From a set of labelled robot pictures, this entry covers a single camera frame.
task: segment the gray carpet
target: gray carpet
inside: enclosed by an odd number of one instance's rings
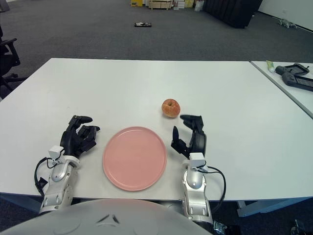
[[[129,60],[297,61],[313,63],[313,34],[287,29],[257,13],[247,29],[235,29],[192,9],[149,10],[128,0],[17,0],[0,14],[4,39],[18,38],[21,65],[31,75],[51,57]],[[134,22],[152,28],[135,28]],[[242,227],[243,235],[287,235],[299,218],[313,230],[313,200],[247,218],[224,203],[215,219]],[[0,231],[36,216],[0,200]]]

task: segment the table leg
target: table leg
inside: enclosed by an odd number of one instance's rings
[[[41,207],[41,202],[38,202],[31,197],[25,195],[1,193],[0,197],[8,202],[11,202],[36,213],[39,213]]]
[[[245,201],[238,201],[237,213],[239,217],[246,217],[256,213],[267,213],[292,204],[307,200],[311,197],[299,197],[290,199],[274,199],[274,200],[260,200],[249,205]]]

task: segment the black chair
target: black chair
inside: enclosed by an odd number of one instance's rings
[[[4,85],[9,91],[13,91],[13,88],[8,84],[9,82],[21,82],[27,79],[27,77],[20,77],[16,73],[12,73],[7,77],[3,77],[7,74],[12,67],[20,64],[19,56],[13,46],[13,42],[17,39],[2,40],[3,32],[0,26],[0,88]]]

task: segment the apple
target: apple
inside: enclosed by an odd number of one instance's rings
[[[171,118],[176,118],[178,114],[180,113],[180,106],[176,100],[167,99],[162,104],[162,111],[164,115],[171,117]]]

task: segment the black cable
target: black cable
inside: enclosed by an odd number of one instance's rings
[[[55,159],[55,161],[60,158],[61,153],[62,153],[63,151],[64,151],[64,149],[60,152],[60,155]],[[44,194],[43,189],[42,189],[42,187],[40,186],[40,184],[39,184],[39,182],[38,182],[38,179],[37,179],[37,170],[38,170],[38,167],[39,167],[40,164],[43,163],[44,161],[47,161],[46,164],[47,164],[47,167],[48,167],[49,169],[52,169],[53,167],[55,167],[55,166],[57,165],[57,164],[54,164],[52,167],[49,167],[48,160],[52,160],[52,158],[42,158],[42,159],[37,163],[37,166],[36,166],[36,168],[35,168],[35,173],[34,173],[35,186],[36,186],[38,192],[40,193],[40,195],[41,195],[42,197],[44,197],[45,194]]]
[[[42,158],[42,159],[37,163],[37,166],[36,166],[36,169],[35,169],[35,173],[34,173],[35,186],[36,186],[38,192],[40,193],[40,195],[41,195],[42,197],[44,197],[45,194],[44,194],[44,192],[43,192],[43,189],[40,187],[40,185],[39,185],[39,183],[38,183],[38,179],[37,179],[37,169],[38,169],[39,165],[40,165],[41,163],[43,163],[45,160],[47,160],[47,158]]]
[[[214,168],[214,167],[211,167],[211,166],[206,166],[210,169],[213,169],[213,170],[216,170],[216,171],[213,171],[213,172],[205,172],[205,171],[201,171],[201,170],[198,170],[199,172],[201,173],[208,173],[208,174],[212,174],[212,173],[219,173],[222,177],[223,177],[223,180],[224,180],[224,189],[223,189],[223,193],[222,193],[222,196],[219,200],[219,203],[217,204],[217,206],[215,208],[212,209],[212,213],[215,213],[222,205],[223,201],[224,201],[224,198],[225,198],[225,194],[226,194],[226,179],[225,179],[225,176],[224,174],[218,170],[217,168]]]

